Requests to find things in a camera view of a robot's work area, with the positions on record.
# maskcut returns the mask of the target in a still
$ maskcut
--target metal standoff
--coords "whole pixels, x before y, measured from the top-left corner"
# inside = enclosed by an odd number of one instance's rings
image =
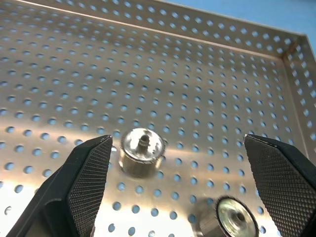
[[[204,237],[257,237],[258,226],[251,212],[239,201],[224,197],[199,221]]]
[[[164,148],[157,133],[145,128],[133,129],[121,140],[119,164],[131,176],[150,176],[159,168]]]

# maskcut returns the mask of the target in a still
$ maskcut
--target knurled surface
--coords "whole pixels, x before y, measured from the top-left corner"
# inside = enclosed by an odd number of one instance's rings
[[[0,18],[0,235],[75,145],[113,134],[95,236],[196,236],[196,204],[221,195],[277,236],[242,138],[304,149],[281,60],[17,1]],[[167,143],[152,178],[120,169],[134,127]]]
[[[69,208],[81,237],[89,237],[94,226],[103,197],[111,148],[108,139],[90,152],[68,197]]]
[[[316,192],[278,149],[252,138],[246,146],[269,214],[283,236],[300,237],[316,209]]]

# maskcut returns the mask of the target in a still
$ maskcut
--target perforated metal tray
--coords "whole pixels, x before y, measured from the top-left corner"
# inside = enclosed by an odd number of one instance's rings
[[[115,147],[95,236],[199,236],[199,205],[223,194],[249,207],[261,237],[278,236],[242,138],[294,144],[315,163],[306,36],[148,0],[2,1],[0,19],[0,236],[101,134]],[[139,126],[167,143],[150,179],[118,164],[120,136]]]

